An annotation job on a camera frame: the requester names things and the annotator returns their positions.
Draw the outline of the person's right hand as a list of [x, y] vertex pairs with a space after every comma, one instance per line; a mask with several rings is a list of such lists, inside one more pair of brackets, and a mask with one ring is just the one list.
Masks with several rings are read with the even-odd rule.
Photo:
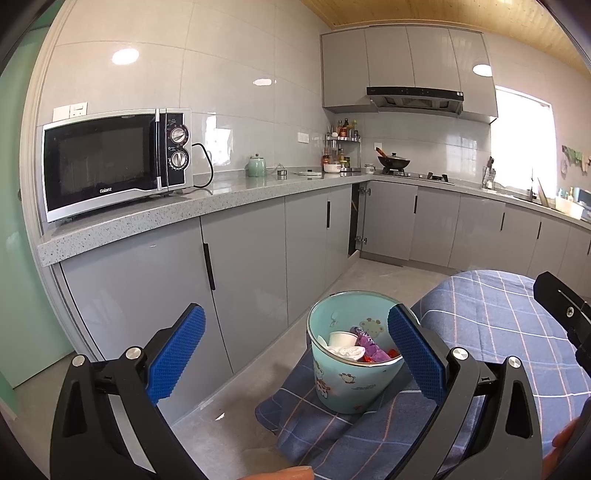
[[552, 450], [544, 456], [542, 461], [542, 479], [547, 479], [555, 470], [559, 457], [572, 437], [578, 421], [579, 418], [570, 421], [552, 440]]

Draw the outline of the person's left hand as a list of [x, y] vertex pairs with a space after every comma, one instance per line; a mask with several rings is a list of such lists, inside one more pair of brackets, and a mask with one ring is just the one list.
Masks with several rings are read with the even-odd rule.
[[297, 466], [274, 472], [257, 473], [240, 480], [314, 480], [315, 473], [310, 466]]

